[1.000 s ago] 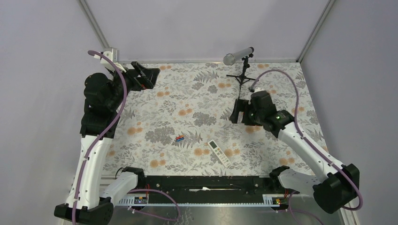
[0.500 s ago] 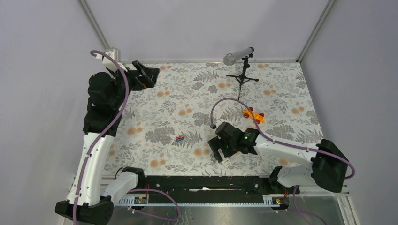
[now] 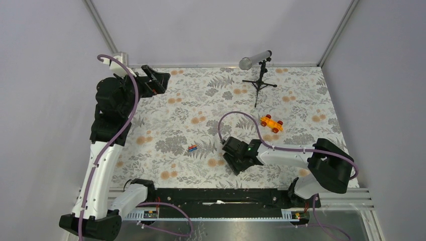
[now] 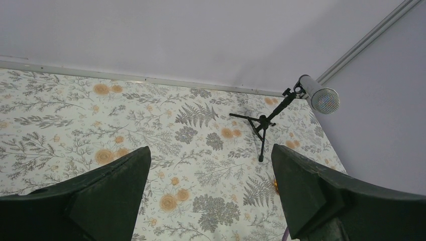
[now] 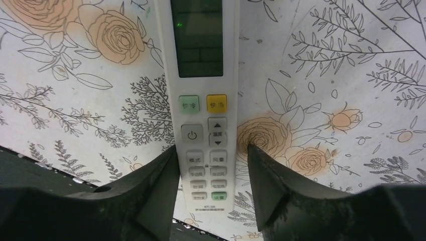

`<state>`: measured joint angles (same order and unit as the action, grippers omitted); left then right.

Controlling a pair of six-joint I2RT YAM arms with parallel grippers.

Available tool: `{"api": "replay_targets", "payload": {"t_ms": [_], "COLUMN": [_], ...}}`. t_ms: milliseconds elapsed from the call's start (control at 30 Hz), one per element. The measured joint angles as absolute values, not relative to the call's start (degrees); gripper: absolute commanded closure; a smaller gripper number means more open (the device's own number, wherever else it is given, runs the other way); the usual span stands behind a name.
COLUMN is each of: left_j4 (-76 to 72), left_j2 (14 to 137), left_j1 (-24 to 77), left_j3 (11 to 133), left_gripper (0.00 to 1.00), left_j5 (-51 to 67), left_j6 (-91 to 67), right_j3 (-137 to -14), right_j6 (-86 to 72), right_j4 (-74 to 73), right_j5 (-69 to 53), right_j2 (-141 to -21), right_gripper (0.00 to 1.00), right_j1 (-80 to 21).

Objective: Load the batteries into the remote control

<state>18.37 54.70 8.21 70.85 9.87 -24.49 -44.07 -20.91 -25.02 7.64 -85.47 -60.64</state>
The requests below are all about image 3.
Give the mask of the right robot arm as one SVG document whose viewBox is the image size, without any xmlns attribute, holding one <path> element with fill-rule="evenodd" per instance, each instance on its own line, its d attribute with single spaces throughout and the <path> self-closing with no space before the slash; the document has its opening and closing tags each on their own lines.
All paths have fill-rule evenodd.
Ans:
<svg viewBox="0 0 426 241">
<path fill-rule="evenodd" d="M 286 165 L 308 169 L 295 178 L 287 191 L 273 194 L 272 205 L 283 209 L 312 207 L 318 193 L 345 194 L 353 170 L 353 158 L 331 141 L 319 138 L 308 145 L 275 147 L 252 139 L 249 143 L 229 137 L 222 141 L 223 158 L 235 175 L 252 166 Z"/>
</svg>

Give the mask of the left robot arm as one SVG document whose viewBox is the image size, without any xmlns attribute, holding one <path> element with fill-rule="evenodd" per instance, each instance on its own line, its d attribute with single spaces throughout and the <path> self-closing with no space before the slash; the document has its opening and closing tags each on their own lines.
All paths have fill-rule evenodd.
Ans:
<svg viewBox="0 0 426 241">
<path fill-rule="evenodd" d="M 132 82 L 127 74 L 114 75 L 97 85 L 94 122 L 90 134 L 89 165 L 81 193 L 70 214 L 62 215 L 59 226 L 78 236 L 115 240 L 122 220 L 139 203 L 150 206 L 156 200 L 153 181 L 134 179 L 128 190 L 108 204 L 112 175 L 131 128 L 130 114 L 141 98 L 164 94 L 169 73 L 143 65 L 145 76 Z"/>
</svg>

